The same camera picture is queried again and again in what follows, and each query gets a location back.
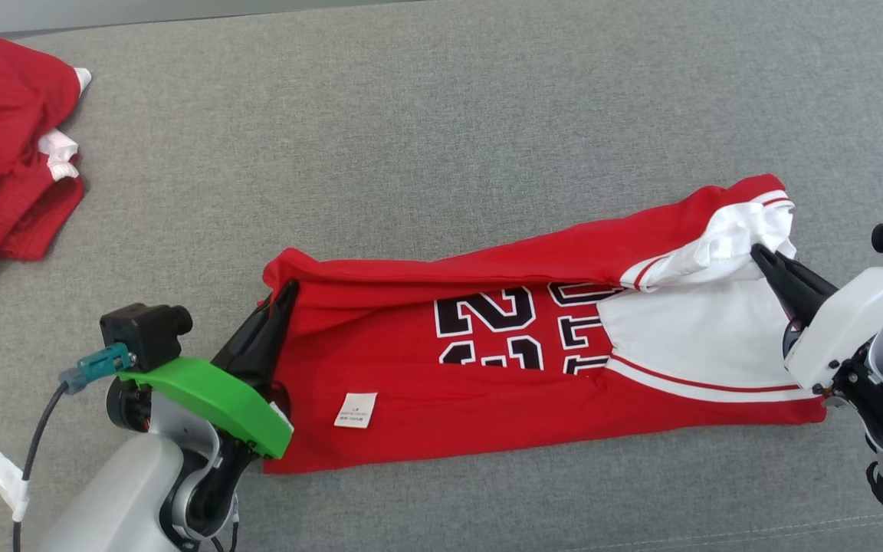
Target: folded red jersey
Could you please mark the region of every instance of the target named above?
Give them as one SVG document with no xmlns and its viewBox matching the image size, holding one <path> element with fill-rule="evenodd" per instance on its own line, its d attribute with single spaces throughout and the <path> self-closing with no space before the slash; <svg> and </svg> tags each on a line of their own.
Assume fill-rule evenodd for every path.
<svg viewBox="0 0 883 552">
<path fill-rule="evenodd" d="M 83 198 L 77 144 L 56 126 L 89 81 L 87 70 L 0 39 L 0 256 L 42 258 Z"/>
<path fill-rule="evenodd" d="M 274 381 L 294 474 L 715 424 L 823 420 L 782 365 L 787 318 L 750 261 L 794 255 L 771 175 L 435 262 L 318 262 Z"/>
</svg>

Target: black cable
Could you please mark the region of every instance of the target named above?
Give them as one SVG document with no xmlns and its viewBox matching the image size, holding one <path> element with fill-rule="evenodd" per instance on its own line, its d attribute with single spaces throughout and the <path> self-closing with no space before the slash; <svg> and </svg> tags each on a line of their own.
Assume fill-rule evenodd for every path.
<svg viewBox="0 0 883 552">
<path fill-rule="evenodd" d="M 46 429 L 46 422 L 49 422 L 53 409 L 57 408 L 60 398 L 67 392 L 69 384 L 66 381 L 60 384 L 60 387 L 53 392 L 50 402 L 47 402 L 43 415 L 39 416 L 39 423 L 36 424 L 36 430 L 32 433 L 32 441 L 29 442 L 29 452 L 25 455 L 25 467 L 22 469 L 22 480 L 28 481 L 29 475 L 32 474 L 32 461 L 36 459 L 36 450 L 39 449 L 39 440 L 43 438 L 43 430 Z M 13 524 L 13 552 L 21 552 L 20 537 L 22 532 L 22 522 L 16 521 Z"/>
</svg>

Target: crumpled red cloth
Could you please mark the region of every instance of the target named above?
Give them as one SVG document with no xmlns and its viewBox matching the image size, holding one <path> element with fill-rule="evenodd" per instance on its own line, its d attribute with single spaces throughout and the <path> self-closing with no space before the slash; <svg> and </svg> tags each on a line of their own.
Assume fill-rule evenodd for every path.
<svg viewBox="0 0 883 552">
<path fill-rule="evenodd" d="M 56 130 L 90 73 L 0 39 L 0 256 L 37 261 L 84 197 L 77 144 Z"/>
</svg>

